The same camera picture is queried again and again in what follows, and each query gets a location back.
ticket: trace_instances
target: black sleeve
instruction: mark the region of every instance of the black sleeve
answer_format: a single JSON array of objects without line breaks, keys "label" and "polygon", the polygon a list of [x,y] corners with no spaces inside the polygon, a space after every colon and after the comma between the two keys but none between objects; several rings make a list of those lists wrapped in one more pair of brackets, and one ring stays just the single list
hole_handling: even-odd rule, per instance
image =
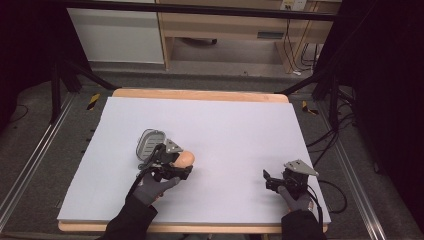
[{"label": "black sleeve", "polygon": [[283,240],[325,240],[315,216],[310,211],[294,211],[281,218]]},{"label": "black sleeve", "polygon": [[129,197],[118,216],[112,219],[98,240],[142,240],[157,211],[147,207],[134,196]]}]

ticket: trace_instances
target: white tabletop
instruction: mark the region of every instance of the white tabletop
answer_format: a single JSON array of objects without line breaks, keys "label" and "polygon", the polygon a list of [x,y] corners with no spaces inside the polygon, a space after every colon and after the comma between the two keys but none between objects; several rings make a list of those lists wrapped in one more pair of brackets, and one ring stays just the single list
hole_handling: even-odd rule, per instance
[{"label": "white tabletop", "polygon": [[[113,97],[58,220],[109,221],[118,214],[138,173],[135,149],[145,129],[164,131],[196,157],[189,178],[153,204],[155,223],[279,224],[287,207],[265,188],[262,170],[282,178],[285,162],[312,165],[289,103]],[[309,177],[309,185],[329,223],[317,179]]]}]

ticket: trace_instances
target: white table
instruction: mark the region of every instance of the white table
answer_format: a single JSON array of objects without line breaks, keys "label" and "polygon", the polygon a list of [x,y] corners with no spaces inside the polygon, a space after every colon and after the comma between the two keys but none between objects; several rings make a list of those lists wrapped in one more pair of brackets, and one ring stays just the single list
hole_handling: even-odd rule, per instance
[{"label": "white table", "polygon": [[[140,89],[120,89],[108,99],[58,216],[61,230],[104,231],[138,173],[135,149],[149,128],[196,156],[189,178],[153,204],[159,214],[149,232],[281,232],[287,206],[265,189],[262,170],[281,178],[285,162],[312,165],[287,98]],[[327,225],[317,179],[310,177],[309,185]]]}]

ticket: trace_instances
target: cabinet door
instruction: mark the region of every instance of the cabinet door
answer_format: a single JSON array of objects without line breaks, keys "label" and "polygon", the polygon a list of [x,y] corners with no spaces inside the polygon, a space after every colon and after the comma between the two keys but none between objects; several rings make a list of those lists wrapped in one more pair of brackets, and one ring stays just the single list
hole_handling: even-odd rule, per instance
[{"label": "cabinet door", "polygon": [[91,9],[68,12],[89,61],[164,63],[156,13]]}]

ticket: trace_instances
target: gloved hand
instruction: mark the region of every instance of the gloved hand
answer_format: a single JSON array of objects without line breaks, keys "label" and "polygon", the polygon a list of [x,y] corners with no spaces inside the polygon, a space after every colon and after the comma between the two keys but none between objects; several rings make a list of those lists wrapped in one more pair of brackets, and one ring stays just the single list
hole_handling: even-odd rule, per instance
[{"label": "gloved hand", "polygon": [[285,188],[284,186],[279,186],[277,190],[278,193],[287,202],[287,206],[289,207],[290,211],[306,211],[313,208],[313,202],[307,193],[302,194],[299,199],[294,200],[287,188]]},{"label": "gloved hand", "polygon": [[152,173],[147,173],[143,177],[143,185],[137,186],[133,195],[146,206],[150,206],[166,190],[176,186],[180,180],[179,177],[174,177],[166,182],[156,182]]}]

